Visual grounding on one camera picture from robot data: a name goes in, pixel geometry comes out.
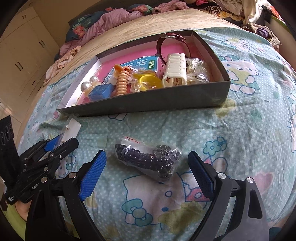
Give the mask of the green sleeve left forearm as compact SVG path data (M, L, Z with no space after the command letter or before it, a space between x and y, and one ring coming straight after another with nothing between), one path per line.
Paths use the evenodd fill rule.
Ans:
M8 205L7 210L4 211L4 216L22 240L25 240L26 221L21 218L15 206Z

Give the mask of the person's left hand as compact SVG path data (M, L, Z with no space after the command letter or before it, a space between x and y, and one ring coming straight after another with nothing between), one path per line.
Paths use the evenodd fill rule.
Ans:
M24 220L27 221L29 209L30 209L31 201L28 203L23 203L21 201L17 201L15 203L16 211L18 212L19 216Z

